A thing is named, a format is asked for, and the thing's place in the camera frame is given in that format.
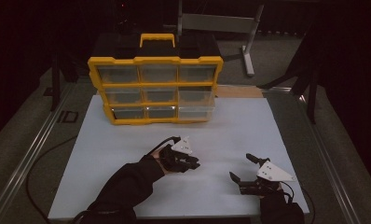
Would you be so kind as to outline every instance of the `black wire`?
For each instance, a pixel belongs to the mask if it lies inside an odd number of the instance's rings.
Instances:
[[[63,146],[64,144],[72,141],[73,139],[77,138],[77,135],[76,136],[73,136],[71,138],[69,138],[68,140],[64,141],[64,142],[61,142],[59,143],[58,145],[54,146],[54,147],[51,147],[50,149],[48,149],[46,152],[44,152],[43,154],[41,154],[35,161],[34,163],[32,164],[31,166],[31,169],[29,170],[28,174],[26,175],[26,182],[25,182],[25,189],[26,189],[26,194],[28,196],[28,199],[29,201],[31,202],[32,206],[35,208],[35,210],[39,213],[39,215],[46,221],[46,223],[50,224],[51,222],[49,221],[48,217],[46,216],[46,214],[44,214],[44,212],[37,206],[36,202],[34,201],[34,199],[32,198],[32,195],[31,195],[31,192],[29,191],[29,179],[30,179],[30,176],[31,176],[31,172],[33,171],[34,167],[37,165],[37,163],[40,161],[40,159],[42,159],[44,156],[46,156],[50,151],[56,149],[57,147],[61,147]]]
[[[157,150],[159,147],[161,147],[162,145],[164,145],[165,143],[171,141],[171,140],[175,140],[177,139],[178,137],[169,137],[165,140],[163,140],[161,143],[159,143],[156,147],[154,147],[153,149],[151,149],[151,151],[149,151],[146,155],[150,155],[151,153],[153,153],[155,150]]]
[[[308,198],[309,198],[309,200],[310,200],[311,207],[312,207],[312,210],[313,210],[313,217],[312,217],[312,219],[311,219],[310,224],[313,224],[314,219],[316,218],[316,208],[315,208],[315,206],[314,206],[314,202],[313,202],[313,200],[311,199],[311,197],[310,197],[310,195],[308,194],[308,192],[307,192],[304,188],[302,188],[302,186],[301,186],[301,189],[305,192],[305,194],[308,196]]]
[[[291,190],[292,195],[293,195],[293,196],[291,196],[291,198],[292,198],[291,201],[293,201],[293,199],[294,199],[294,190],[293,190],[293,189],[290,187],[290,185],[288,185],[287,183],[284,183],[284,182],[282,182],[282,181],[281,181],[281,183],[284,184],[284,185],[286,185],[286,186]]]
[[[289,193],[287,193],[287,192],[284,192],[283,193],[283,195],[286,195],[287,197],[288,197],[288,201],[287,201],[287,203],[292,203],[293,202],[293,197],[291,197],[291,195],[289,194]]]

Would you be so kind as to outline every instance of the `stacked parts cabinet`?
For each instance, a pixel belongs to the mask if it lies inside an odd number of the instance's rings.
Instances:
[[[212,35],[102,34],[89,75],[113,124],[208,121],[223,59]]]

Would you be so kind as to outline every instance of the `white panel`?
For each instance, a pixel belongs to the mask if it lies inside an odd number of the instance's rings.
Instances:
[[[266,99],[217,98],[209,122],[194,124],[111,125],[100,96],[93,96],[63,174],[49,218],[72,218],[87,209],[105,182],[122,165],[136,162],[170,136],[189,136],[200,167],[170,174],[135,207],[138,217],[234,217],[259,214],[258,198],[240,195],[229,171],[255,180],[258,165],[246,153],[270,158],[295,174]],[[294,201],[309,211],[299,183],[289,185]]]

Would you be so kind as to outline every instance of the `hand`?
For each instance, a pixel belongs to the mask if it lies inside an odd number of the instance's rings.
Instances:
[[[161,169],[162,169],[162,171],[163,171],[163,173],[164,173],[165,175],[172,174],[172,173],[174,173],[174,172],[170,172],[170,171],[166,170],[166,169],[163,167],[163,165],[161,164],[161,162],[160,162],[159,152],[160,152],[162,149],[163,149],[163,147],[162,147],[162,148],[159,148],[159,149],[157,149],[157,150],[155,150],[154,152],[151,153],[151,155],[154,157],[154,159],[156,159],[157,163],[159,164],[159,166],[161,167]]]
[[[188,169],[195,170],[200,166],[198,158],[191,157],[183,152],[174,151],[171,145],[165,146],[159,152],[159,159],[163,167],[170,172],[184,173]]]

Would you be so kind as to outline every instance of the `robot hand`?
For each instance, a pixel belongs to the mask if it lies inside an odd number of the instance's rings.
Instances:
[[[252,154],[246,154],[246,158],[255,164],[260,165],[255,181],[241,181],[237,175],[229,172],[229,175],[240,188],[240,194],[267,196],[278,193],[281,181],[294,181],[294,178],[284,172],[281,168],[272,164],[269,158],[258,159]]]

